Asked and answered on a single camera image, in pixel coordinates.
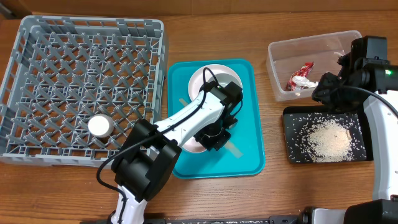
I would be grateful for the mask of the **small pink bowl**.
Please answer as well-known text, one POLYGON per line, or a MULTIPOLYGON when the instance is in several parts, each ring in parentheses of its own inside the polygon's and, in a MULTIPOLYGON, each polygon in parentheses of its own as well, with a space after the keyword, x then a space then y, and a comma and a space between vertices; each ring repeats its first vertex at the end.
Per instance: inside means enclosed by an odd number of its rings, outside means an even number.
POLYGON ((199 142, 191 137, 183 146, 186 151, 191 153, 202 153, 206 151, 206 148, 199 142))

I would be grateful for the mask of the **pink white tissue waste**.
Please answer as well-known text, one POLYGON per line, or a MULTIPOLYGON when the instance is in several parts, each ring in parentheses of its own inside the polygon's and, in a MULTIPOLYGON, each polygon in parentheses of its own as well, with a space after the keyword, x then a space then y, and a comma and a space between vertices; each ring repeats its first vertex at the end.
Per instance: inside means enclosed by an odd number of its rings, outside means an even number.
POLYGON ((297 88, 315 88, 318 86, 318 82, 311 82, 309 79, 303 76, 294 76, 292 81, 296 84, 297 88))

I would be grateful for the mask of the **red white wrapper waste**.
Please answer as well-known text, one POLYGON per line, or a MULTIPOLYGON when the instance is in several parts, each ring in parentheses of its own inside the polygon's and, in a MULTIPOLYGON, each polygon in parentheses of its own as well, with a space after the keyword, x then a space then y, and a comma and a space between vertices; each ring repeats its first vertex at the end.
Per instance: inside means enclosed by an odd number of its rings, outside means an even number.
POLYGON ((288 80, 287 91, 299 91, 304 88, 315 88, 318 83, 308 79, 308 75, 314 66, 313 62, 305 63, 300 70, 294 72, 288 80))

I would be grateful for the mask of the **white plastic cup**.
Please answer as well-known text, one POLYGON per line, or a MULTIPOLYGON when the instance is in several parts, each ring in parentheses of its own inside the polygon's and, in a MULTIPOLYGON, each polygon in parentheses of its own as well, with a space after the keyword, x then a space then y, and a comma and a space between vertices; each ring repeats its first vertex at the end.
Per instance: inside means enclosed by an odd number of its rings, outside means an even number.
POLYGON ((95 137, 105 138, 113 132, 113 124, 108 115, 96 114, 89 119, 88 130, 95 137))

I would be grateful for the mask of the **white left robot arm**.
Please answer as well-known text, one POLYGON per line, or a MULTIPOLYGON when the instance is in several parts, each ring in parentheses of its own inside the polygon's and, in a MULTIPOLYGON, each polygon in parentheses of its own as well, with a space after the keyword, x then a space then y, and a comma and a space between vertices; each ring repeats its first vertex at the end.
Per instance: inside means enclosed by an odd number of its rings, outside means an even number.
POLYGON ((108 223, 143 223, 147 202, 168 181, 182 146, 193 139, 207 151, 221 149, 238 121, 233 110, 242 99, 239 85, 220 86, 212 81, 203 84, 197 97, 173 116, 154 124, 140 119, 111 165, 119 201, 108 223))

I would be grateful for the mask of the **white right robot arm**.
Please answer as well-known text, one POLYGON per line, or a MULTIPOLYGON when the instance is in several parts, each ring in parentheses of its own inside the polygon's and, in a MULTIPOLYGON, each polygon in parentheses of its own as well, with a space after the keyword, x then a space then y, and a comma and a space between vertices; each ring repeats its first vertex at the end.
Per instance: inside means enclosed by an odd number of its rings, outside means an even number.
POLYGON ((298 223, 397 223, 397 66, 387 59, 387 39, 367 35, 340 57, 339 74, 325 73, 312 99, 334 112, 362 109, 374 160, 373 199, 346 210, 307 207, 298 223))

